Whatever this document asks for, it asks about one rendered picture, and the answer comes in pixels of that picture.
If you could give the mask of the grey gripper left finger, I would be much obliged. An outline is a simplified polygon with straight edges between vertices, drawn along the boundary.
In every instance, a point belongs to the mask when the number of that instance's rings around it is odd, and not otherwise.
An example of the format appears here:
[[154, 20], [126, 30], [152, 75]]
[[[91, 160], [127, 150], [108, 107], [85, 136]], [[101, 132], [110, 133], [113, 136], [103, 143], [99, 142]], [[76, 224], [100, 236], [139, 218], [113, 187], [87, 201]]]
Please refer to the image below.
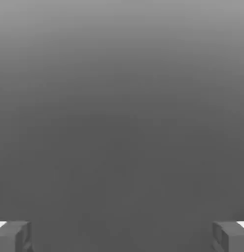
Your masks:
[[0, 221], [0, 252], [33, 252], [30, 221]]

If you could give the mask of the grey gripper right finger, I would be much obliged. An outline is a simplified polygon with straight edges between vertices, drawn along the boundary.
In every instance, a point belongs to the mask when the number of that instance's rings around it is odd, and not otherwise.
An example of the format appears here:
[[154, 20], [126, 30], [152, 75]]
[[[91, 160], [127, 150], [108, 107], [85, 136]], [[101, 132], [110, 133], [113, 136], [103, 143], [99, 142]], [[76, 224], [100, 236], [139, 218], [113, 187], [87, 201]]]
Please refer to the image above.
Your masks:
[[214, 221], [212, 252], [244, 252], [244, 221]]

